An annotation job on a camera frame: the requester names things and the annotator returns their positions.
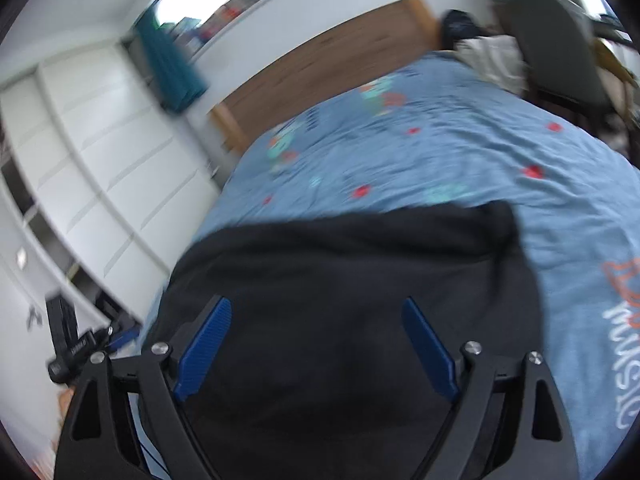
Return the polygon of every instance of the chair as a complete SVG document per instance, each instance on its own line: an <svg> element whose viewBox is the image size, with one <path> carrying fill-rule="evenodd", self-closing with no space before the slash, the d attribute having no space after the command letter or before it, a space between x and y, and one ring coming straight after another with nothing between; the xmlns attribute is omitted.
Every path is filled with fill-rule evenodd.
<svg viewBox="0 0 640 480"><path fill-rule="evenodd" d="M614 108L598 74L588 16L570 0L511 0L506 6L540 97L585 116L597 136Z"/></svg>

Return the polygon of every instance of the red dot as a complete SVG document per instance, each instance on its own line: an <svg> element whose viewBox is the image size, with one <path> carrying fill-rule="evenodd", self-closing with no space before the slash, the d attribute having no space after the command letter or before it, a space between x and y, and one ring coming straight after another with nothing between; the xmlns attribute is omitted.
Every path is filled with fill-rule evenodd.
<svg viewBox="0 0 640 480"><path fill-rule="evenodd" d="M354 198L362 198L363 196L367 196L369 191L371 191L371 186L369 184L365 184L364 186L357 187L353 190L351 196Z"/></svg>
<svg viewBox="0 0 640 480"><path fill-rule="evenodd" d="M533 165L533 166L529 166L528 168L525 168L524 170L522 170L522 173L524 173L526 176L530 177L530 178L544 178L545 174L542 171L542 168L540 168L539 166Z"/></svg>

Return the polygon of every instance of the black blanket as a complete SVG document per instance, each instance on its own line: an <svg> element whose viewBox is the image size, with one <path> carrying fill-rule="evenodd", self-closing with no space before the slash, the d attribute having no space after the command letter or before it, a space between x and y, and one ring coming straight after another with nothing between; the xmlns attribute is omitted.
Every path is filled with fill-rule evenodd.
<svg viewBox="0 0 640 480"><path fill-rule="evenodd" d="M146 346L213 294L231 329L185 404L223 480L404 480L449 405L401 324L412 296L462 345L521 358L541 347L536 280L506 203L228 228L195 244Z"/></svg>

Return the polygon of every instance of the bedding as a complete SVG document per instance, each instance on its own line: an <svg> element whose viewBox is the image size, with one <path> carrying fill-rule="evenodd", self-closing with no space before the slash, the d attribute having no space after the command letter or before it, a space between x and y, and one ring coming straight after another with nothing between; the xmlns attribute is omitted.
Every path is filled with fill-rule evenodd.
<svg viewBox="0 0 640 480"><path fill-rule="evenodd" d="M506 202L222 229L175 267L145 347L215 294L231 300L231 327L183 407L223 480L411 478L450 403L402 327L407 296L455 348L474 340L520 361L542 342L535 275ZM491 436L472 456L477 473Z"/></svg>
<svg viewBox="0 0 640 480"><path fill-rule="evenodd" d="M640 178L585 131L427 54L259 137L197 237L493 200L514 208L542 292L543 351L580 476L593 479L640 410Z"/></svg>

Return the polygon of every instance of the white wardrobe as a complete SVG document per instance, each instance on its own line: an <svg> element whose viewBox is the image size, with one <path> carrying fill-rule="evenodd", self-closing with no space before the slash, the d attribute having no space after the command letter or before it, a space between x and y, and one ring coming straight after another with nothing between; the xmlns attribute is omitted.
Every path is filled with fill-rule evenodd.
<svg viewBox="0 0 640 480"><path fill-rule="evenodd" d="M51 461L58 437L58 393L46 363L54 355L45 297L62 291L78 329L108 324L53 264L0 178L0 420L29 463ZM16 255L22 254L19 265Z"/></svg>
<svg viewBox="0 0 640 480"><path fill-rule="evenodd" d="M0 92L30 226L139 320L218 195L119 45L69 52Z"/></svg>

